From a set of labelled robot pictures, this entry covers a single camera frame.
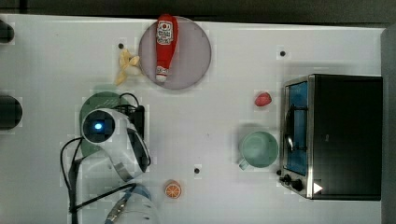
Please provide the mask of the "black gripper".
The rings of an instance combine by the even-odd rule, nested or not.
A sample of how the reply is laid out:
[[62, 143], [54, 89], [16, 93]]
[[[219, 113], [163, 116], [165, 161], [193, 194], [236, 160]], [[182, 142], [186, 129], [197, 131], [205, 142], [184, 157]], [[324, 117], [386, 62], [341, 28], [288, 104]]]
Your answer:
[[126, 115], [141, 137], [145, 137], [145, 107], [142, 105], [117, 105], [115, 109]]

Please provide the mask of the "black cylinder post near arm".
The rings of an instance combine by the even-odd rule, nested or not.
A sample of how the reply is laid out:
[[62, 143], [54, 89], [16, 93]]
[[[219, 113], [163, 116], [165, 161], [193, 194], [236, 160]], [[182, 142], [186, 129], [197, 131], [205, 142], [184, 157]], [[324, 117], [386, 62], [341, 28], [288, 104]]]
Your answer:
[[10, 130], [15, 128], [22, 118], [20, 102], [9, 95], [0, 96], [0, 129]]

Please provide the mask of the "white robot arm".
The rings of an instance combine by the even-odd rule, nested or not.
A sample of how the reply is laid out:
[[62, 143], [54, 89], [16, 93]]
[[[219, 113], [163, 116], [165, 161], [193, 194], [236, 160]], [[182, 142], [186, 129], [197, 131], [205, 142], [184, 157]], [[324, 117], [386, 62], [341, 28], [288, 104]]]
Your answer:
[[94, 109], [81, 122], [83, 141], [95, 151], [78, 167], [80, 224], [161, 224], [149, 190], [138, 179], [150, 165], [149, 151], [128, 117]]

